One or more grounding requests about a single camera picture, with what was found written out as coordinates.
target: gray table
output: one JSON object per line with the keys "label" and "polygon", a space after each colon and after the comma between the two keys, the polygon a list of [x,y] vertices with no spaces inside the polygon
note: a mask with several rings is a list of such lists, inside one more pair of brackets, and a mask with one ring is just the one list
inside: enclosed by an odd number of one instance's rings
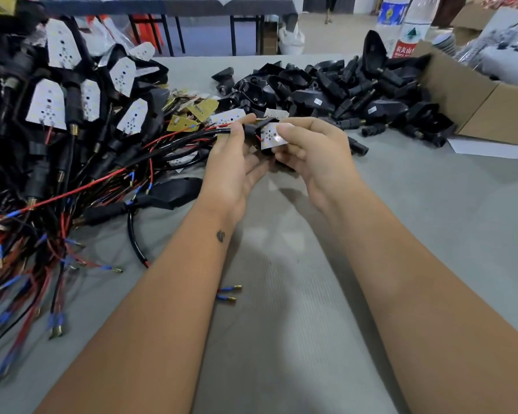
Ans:
{"label": "gray table", "polygon": [[[233,56],[236,56],[234,16],[255,17],[253,20],[256,21],[256,30],[260,44],[256,51],[260,55],[263,54],[264,17],[267,15],[280,16],[287,24],[287,28],[293,31],[298,16],[293,0],[233,0],[225,5],[222,5],[218,0],[42,0],[42,4],[46,8],[46,12],[51,16],[127,14],[131,20],[132,31],[137,40],[138,30],[135,23],[138,22],[135,22],[132,15],[148,14],[148,20],[145,22],[158,22],[163,25],[171,56],[174,55],[166,16],[174,16],[177,19],[178,35],[183,53],[184,42],[178,21],[179,17],[230,16]],[[159,14],[161,18],[154,19],[152,14]]]}
{"label": "gray table", "polygon": [[[305,67],[341,57],[162,62],[171,70],[172,87],[212,93],[209,76],[228,66],[241,78],[266,61]],[[518,329],[518,161],[458,155],[449,146],[431,149],[393,131],[361,142],[370,152],[356,163],[368,184]],[[188,208],[138,215],[137,235],[150,257]],[[48,341],[46,320],[38,321],[20,368],[0,388],[0,414],[31,413],[142,275],[124,219],[77,236],[86,238],[86,255],[125,272],[89,271],[79,281],[69,294],[63,338]],[[407,411],[357,281],[301,180],[278,172],[257,184],[230,244],[222,283],[244,289],[235,306],[215,308],[194,413]],[[0,360],[6,351],[0,349]]]}

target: water bottle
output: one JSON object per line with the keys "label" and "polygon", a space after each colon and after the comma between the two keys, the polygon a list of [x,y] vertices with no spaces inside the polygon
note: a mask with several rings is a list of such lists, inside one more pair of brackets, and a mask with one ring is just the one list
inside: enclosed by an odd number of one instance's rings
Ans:
{"label": "water bottle", "polygon": [[376,31],[382,38],[388,55],[391,55],[395,48],[399,29],[409,3],[410,0],[383,0],[382,2],[376,22]]}
{"label": "water bottle", "polygon": [[401,25],[399,39],[393,50],[393,58],[407,58],[416,44],[426,37],[434,21],[440,0],[413,0]]}

